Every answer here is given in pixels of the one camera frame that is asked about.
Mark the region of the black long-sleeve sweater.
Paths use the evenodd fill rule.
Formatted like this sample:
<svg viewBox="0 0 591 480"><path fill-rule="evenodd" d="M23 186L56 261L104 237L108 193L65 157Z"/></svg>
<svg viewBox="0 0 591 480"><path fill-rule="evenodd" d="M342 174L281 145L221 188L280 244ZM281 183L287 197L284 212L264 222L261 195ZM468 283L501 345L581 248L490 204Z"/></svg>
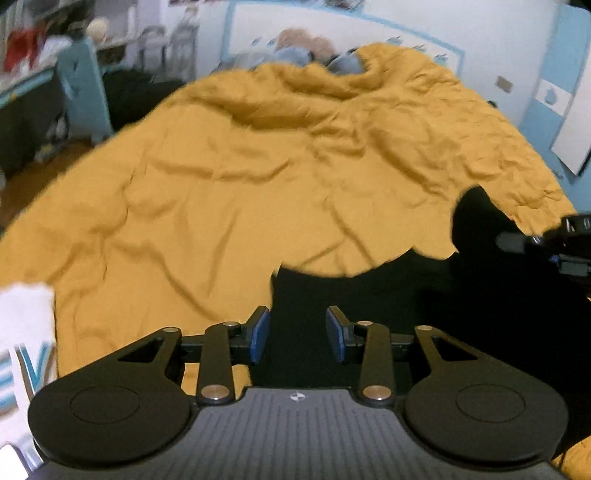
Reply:
<svg viewBox="0 0 591 480"><path fill-rule="evenodd" d="M430 325L550 385L564 399L568 449L590 434L590 282L548 260L498 249L517 225L481 187L466 191L453 217L455 252L434 259L408 251L353 277L280 268L273 274L270 337L252 382L270 388L349 387L356 365L339 363L325 330L337 306L351 321L397 334Z"/></svg>

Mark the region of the blue white wardrobe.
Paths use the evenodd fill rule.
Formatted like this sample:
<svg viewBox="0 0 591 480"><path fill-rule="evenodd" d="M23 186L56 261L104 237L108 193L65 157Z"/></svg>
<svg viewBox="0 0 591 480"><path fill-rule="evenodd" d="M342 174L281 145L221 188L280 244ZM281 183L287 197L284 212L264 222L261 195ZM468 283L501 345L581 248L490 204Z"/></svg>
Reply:
<svg viewBox="0 0 591 480"><path fill-rule="evenodd" d="M559 9L535 95L520 125L579 211L590 209L590 12Z"/></svg>

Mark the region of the mustard yellow quilt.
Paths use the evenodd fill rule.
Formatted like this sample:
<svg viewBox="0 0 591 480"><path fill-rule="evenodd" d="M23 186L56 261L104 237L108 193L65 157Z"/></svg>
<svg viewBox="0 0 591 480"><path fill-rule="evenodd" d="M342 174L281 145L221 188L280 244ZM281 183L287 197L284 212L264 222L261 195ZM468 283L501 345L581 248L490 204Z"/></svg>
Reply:
<svg viewBox="0 0 591 480"><path fill-rule="evenodd" d="M189 84L81 157L7 229L1 290L54 291L56 378L31 400L26 479L586 479L562 396L430 325L391 333L393 404L349 387L198 401L205 331L270 310L280 268L353 277L446 259L483 188L527 236L578 215L493 106L425 54L365 72L264 64Z"/></svg>

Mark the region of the white printed t-shirt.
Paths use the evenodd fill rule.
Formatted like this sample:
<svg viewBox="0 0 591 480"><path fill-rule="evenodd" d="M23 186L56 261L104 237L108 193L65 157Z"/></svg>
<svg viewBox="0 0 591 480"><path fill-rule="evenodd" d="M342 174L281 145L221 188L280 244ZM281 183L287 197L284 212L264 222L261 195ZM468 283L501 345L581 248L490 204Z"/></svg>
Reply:
<svg viewBox="0 0 591 480"><path fill-rule="evenodd" d="M32 398L56 378L54 291L1 290L1 477L26 479L42 464L28 422Z"/></svg>

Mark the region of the blue wooden chair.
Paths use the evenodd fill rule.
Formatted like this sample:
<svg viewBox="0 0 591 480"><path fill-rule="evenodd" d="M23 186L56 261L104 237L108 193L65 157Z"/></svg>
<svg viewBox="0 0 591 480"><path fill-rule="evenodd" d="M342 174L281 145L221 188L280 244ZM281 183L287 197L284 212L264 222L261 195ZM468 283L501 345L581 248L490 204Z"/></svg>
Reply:
<svg viewBox="0 0 591 480"><path fill-rule="evenodd" d="M84 37L60 51L55 69L64 95L69 135L87 138L94 145L110 138L114 131L93 41Z"/></svg>

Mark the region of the blue grey pillow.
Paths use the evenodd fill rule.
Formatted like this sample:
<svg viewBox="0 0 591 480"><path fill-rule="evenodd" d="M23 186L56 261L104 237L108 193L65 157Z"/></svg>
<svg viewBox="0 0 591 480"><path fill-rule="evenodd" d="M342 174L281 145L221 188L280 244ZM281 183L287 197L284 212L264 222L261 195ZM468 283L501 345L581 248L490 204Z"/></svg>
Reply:
<svg viewBox="0 0 591 480"><path fill-rule="evenodd" d="M284 47L273 52L256 50L240 52L221 61L215 72L233 69L253 70L264 64L288 64L305 67L315 63L324 66L325 69L337 76L365 72L363 62L356 55L356 50L348 51L345 54L329 54L327 58L321 58L304 47Z"/></svg>

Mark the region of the white blue desk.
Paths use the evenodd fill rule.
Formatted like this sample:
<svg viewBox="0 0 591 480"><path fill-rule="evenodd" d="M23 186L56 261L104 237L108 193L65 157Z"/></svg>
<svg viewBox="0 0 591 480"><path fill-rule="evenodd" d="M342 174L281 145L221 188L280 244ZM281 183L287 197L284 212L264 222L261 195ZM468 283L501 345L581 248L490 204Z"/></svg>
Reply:
<svg viewBox="0 0 591 480"><path fill-rule="evenodd" d="M33 160L45 160L70 140L89 140L69 135L64 95L55 69L57 55L19 78L1 82L3 178Z"/></svg>

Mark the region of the grey metal rack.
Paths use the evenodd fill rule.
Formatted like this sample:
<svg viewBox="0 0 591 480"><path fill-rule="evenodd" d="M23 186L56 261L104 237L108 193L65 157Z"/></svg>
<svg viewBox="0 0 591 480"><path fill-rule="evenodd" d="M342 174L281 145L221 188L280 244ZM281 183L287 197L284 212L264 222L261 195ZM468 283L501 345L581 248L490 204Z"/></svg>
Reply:
<svg viewBox="0 0 591 480"><path fill-rule="evenodd" d="M136 66L158 80L197 79L198 25L180 22L171 33L163 25L146 27L137 39Z"/></svg>

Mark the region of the brown plush toy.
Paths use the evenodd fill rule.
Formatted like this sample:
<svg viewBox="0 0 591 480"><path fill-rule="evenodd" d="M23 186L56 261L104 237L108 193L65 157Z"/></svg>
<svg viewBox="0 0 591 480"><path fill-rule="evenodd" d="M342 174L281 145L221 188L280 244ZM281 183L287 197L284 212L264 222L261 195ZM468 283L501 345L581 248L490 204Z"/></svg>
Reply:
<svg viewBox="0 0 591 480"><path fill-rule="evenodd" d="M276 51L295 48L308 52L313 60L327 63L337 55L334 45L328 38L311 35L304 28L287 28L276 39Z"/></svg>

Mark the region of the cream round ball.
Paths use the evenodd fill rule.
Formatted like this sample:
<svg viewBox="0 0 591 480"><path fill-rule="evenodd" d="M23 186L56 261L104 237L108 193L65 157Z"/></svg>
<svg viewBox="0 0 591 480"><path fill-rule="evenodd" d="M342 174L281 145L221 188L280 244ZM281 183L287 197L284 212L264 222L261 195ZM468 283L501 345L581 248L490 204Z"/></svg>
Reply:
<svg viewBox="0 0 591 480"><path fill-rule="evenodd" d="M99 44L106 39L110 22L106 17L95 17L87 25L85 34L95 43Z"/></svg>

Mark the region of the red bag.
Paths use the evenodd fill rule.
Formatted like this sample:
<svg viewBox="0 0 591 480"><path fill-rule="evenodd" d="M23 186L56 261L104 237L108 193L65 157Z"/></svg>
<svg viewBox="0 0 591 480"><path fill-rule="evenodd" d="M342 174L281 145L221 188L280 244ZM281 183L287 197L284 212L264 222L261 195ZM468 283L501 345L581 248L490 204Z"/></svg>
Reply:
<svg viewBox="0 0 591 480"><path fill-rule="evenodd" d="M3 63L5 73L13 73L24 64L32 68L42 48L44 33L39 28L13 30L8 36Z"/></svg>

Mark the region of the beige wall switch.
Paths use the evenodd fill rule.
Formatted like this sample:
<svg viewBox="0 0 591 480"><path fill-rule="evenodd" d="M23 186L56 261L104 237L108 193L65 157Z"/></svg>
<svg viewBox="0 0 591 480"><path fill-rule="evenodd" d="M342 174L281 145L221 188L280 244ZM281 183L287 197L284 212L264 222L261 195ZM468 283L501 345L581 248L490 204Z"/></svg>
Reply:
<svg viewBox="0 0 591 480"><path fill-rule="evenodd" d="M511 93L513 90L513 83L502 76L497 77L495 86L505 93Z"/></svg>

